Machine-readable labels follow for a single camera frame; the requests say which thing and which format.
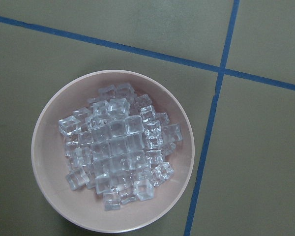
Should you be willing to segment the clear ice cubes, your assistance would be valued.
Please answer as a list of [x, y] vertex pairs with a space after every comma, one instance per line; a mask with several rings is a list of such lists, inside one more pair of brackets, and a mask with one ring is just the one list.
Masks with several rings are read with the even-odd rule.
[[130, 83], [100, 88], [87, 102], [58, 121], [70, 188], [94, 189], [106, 211], [151, 200], [174, 174], [167, 157], [183, 139], [180, 125]]

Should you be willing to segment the pink bowl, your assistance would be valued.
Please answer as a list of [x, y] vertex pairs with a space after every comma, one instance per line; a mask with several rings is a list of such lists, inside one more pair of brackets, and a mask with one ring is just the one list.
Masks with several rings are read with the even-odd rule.
[[[73, 191], [65, 179], [63, 137], [58, 121], [85, 105], [101, 87], [129, 82], [137, 92], [147, 93], [157, 109], [180, 124], [183, 140], [170, 156], [174, 175], [155, 190], [155, 197], [136, 201], [116, 211], [105, 211], [100, 198], [87, 189]], [[131, 71], [104, 70], [84, 75], [61, 88], [47, 103], [36, 123], [31, 162], [36, 181], [50, 205], [68, 221], [101, 233], [123, 233], [147, 226], [166, 214], [182, 196], [195, 157], [190, 121], [178, 100], [153, 79]]]

